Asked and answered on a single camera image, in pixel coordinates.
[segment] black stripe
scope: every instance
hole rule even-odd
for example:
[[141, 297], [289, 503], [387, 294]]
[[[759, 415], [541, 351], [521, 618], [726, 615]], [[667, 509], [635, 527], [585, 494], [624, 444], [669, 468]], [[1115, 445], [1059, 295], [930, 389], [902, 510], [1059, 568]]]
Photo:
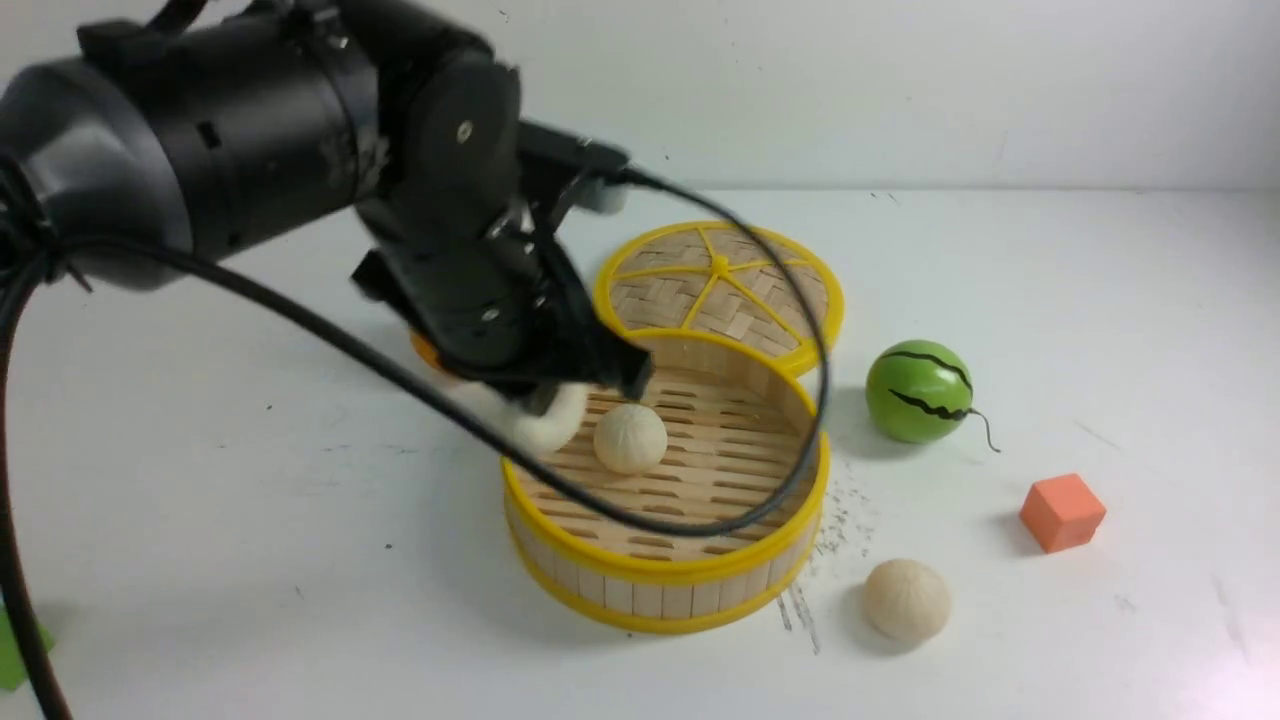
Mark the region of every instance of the black stripe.
[[933, 363], [938, 368], [946, 368], [947, 370], [951, 370], [952, 373], [960, 375], [960, 382], [964, 383], [964, 387], [969, 388], [969, 392], [973, 392], [973, 386], [969, 383], [969, 377], [964, 374], [964, 370], [956, 368], [955, 365], [942, 360], [936, 355], [929, 355], [928, 352], [909, 352], [906, 350], [899, 350], [897, 352], [890, 352], [884, 355], [884, 357], [910, 357], [911, 360], [928, 360], [929, 363]]
[[947, 410], [946, 407], [931, 407], [928, 402], [920, 400], [919, 397], [911, 397], [910, 395], [902, 395], [896, 389], [891, 389], [893, 397], [901, 400], [902, 402], [910, 405], [911, 407], [919, 407], [925, 415], [933, 415], [934, 418], [941, 418], [943, 420], [964, 420], [969, 416], [969, 410]]

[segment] white wall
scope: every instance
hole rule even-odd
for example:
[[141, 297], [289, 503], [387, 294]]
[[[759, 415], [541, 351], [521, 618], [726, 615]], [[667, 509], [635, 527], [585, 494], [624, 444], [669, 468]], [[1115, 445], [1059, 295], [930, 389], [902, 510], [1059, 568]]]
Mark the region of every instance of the white wall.
[[[157, 4], [5, 0], [0, 73]], [[1280, 187], [1276, 0], [430, 4], [531, 114], [703, 186]]]

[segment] orange object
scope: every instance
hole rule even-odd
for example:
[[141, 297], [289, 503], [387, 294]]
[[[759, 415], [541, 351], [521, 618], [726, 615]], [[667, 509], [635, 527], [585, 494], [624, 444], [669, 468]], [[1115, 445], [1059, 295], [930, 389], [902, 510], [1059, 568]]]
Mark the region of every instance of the orange object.
[[408, 337], [410, 342], [413, 343], [413, 351], [417, 352], [417, 356], [421, 357], [424, 363], [430, 365], [433, 369], [444, 373], [445, 375], [451, 374], [448, 370], [440, 366], [440, 354], [435, 351], [434, 345], [431, 345], [430, 342], [426, 341], [426, 338], [415, 332], [411, 332]]
[[1044, 552], [1057, 552], [1093, 539], [1106, 514], [1089, 486], [1073, 473], [1033, 484], [1018, 516]]

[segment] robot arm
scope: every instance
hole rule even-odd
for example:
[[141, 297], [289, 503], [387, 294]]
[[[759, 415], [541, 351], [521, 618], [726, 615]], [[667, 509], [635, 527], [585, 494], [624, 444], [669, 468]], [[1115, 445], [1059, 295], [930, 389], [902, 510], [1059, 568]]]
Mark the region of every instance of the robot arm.
[[[355, 208], [376, 250], [353, 281], [447, 372], [534, 414], [564, 382], [643, 395], [648, 354], [600, 323], [554, 237], [572, 206], [616, 208], [623, 152], [522, 120], [517, 70], [408, 0], [255, 0], [188, 32], [202, 5], [82, 27], [79, 56], [14, 78], [0, 227], [219, 261]], [[173, 277], [79, 263], [136, 290]]]

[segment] black cable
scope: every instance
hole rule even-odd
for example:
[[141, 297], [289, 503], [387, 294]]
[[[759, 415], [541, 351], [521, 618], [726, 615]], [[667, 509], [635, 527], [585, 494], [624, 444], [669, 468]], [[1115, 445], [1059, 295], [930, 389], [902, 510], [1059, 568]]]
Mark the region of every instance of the black cable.
[[[782, 505], [782, 501], [795, 489], [795, 486], [799, 484], [805, 470], [808, 469], [806, 460], [812, 454], [801, 451], [801, 456], [787, 479], [783, 480], [782, 484], [760, 505], [736, 518], [698, 525], [646, 518], [639, 512], [632, 512], [625, 507], [600, 500], [580, 484], [564, 479], [524, 448], [504, 439], [495, 430], [476, 419], [476, 416], [468, 413], [465, 407], [453, 402], [431, 386], [424, 383], [421, 378], [406, 370], [394, 360], [378, 352], [365, 342], [351, 336], [329, 320], [316, 315], [311, 310], [307, 310], [288, 297], [284, 297], [283, 295], [250, 278], [182, 252], [175, 252], [154, 245], [143, 245], [124, 238], [102, 237], [77, 240], [68, 242], [65, 250], [69, 255], [86, 250], [114, 250], [128, 255], [143, 256], [175, 270], [216, 284], [223, 290], [271, 310], [276, 315], [297, 324], [352, 360], [360, 363], [365, 368], [374, 372], [374, 374], [381, 377], [396, 387], [422, 401], [429, 407], [436, 410], [467, 433], [475, 436], [500, 455], [507, 456], [512, 462], [532, 475], [534, 479], [563, 495], [570, 501], [598, 512], [616, 523], [628, 525], [641, 532], [675, 537], [704, 538], [724, 536], [733, 530], [754, 525]], [[826, 351], [819, 348], [819, 354], [823, 360], [822, 365], [826, 365]], [[815, 430], [810, 433], [810, 439], [817, 437], [817, 425], [814, 425], [814, 428]]]
[[164, 35], [182, 35], [200, 18], [209, 0], [169, 0], [160, 8], [147, 28]]
[[722, 217], [739, 232], [749, 237], [760, 247], [760, 251], [778, 266], [783, 279], [795, 293], [796, 300], [800, 304], [801, 313], [804, 314], [805, 323], [809, 325], [814, 348], [818, 354], [819, 369], [818, 398], [813, 427], [805, 438], [796, 465], [791, 469], [790, 474], [781, 483], [781, 486], [774, 489], [764, 502], [742, 515], [739, 515], [737, 518], [700, 525], [669, 523], [645, 518], [644, 515], [631, 512], [623, 507], [600, 500], [576, 483], [562, 478], [554, 470], [539, 462], [522, 448], [507, 442], [462, 406], [448, 400], [435, 388], [424, 383], [417, 375], [410, 373], [396, 361], [365, 345], [356, 337], [344, 332], [342, 328], [334, 325], [329, 320], [325, 320], [288, 297], [284, 297], [283, 295], [247, 277], [227, 270], [225, 268], [212, 263], [164, 247], [118, 237], [70, 240], [63, 247], [56, 249], [56, 254], [54, 249], [44, 249], [33, 259], [28, 260], [17, 273], [3, 299], [0, 299], [0, 525], [3, 525], [0, 527], [0, 532], [4, 533], [3, 539], [5, 542], [4, 547], [0, 548], [0, 591], [3, 591], [5, 606], [9, 609], [9, 621], [13, 626], [14, 637], [18, 641], [23, 662], [27, 666], [27, 674], [31, 679], [32, 689], [36, 693], [45, 717], [49, 720], [70, 720], [72, 715], [67, 707], [65, 700], [61, 696], [61, 691], [58, 687], [47, 653], [44, 650], [44, 643], [40, 637], [38, 625], [36, 623], [35, 611], [31, 606], [31, 598], [27, 592], [19, 561], [17, 530], [13, 523], [9, 495], [4, 397], [5, 388], [8, 386], [8, 368], [13, 350], [13, 338], [17, 332], [18, 320], [27, 301], [31, 299], [31, 295], [35, 292], [35, 288], [40, 284], [41, 279], [49, 274], [49, 269], [52, 268], [55, 263], [69, 261], [69, 259], [78, 252], [90, 250], [110, 250], [127, 255], [147, 258], [152, 261], [160, 263], [161, 265], [216, 284], [223, 290], [271, 310], [282, 318], [308, 331], [319, 340], [342, 351], [348, 357], [356, 360], [361, 365], [365, 365], [375, 374], [433, 407], [466, 432], [511, 459], [516, 465], [524, 468], [535, 479], [559, 492], [566, 498], [623, 525], [644, 532], [677, 537], [714, 537], [753, 525], [777, 510], [782, 501], [791, 495], [801, 478], [812, 469], [812, 461], [814, 460], [822, 432], [822, 421], [826, 416], [827, 402], [831, 395], [829, 357], [826, 340], [822, 334], [822, 325], [818, 322], [817, 314], [813, 311], [813, 307], [809, 305], [800, 284], [796, 282], [786, 263], [782, 261], [782, 258], [778, 256], [777, 251], [774, 251], [773, 247], [769, 246], [769, 243], [765, 242], [751, 227], [733, 215], [733, 213], [695, 192], [686, 191], [640, 170], [627, 170], [620, 179], [639, 187], [666, 192], [699, 205], [700, 208]]
[[31, 606], [27, 580], [18, 553], [18, 529], [13, 521], [13, 498], [9, 491], [9, 442], [5, 437], [5, 405], [9, 387], [9, 360], [13, 356], [13, 338], [18, 331], [18, 318], [32, 293], [49, 275], [52, 255], [42, 251], [27, 260], [12, 275], [12, 282], [0, 296], [0, 594], [9, 612], [9, 625], [18, 642], [22, 662], [27, 666], [31, 689], [36, 693], [40, 710], [49, 720], [72, 720], [58, 680], [54, 676], [49, 653], [45, 652], [36, 611]]

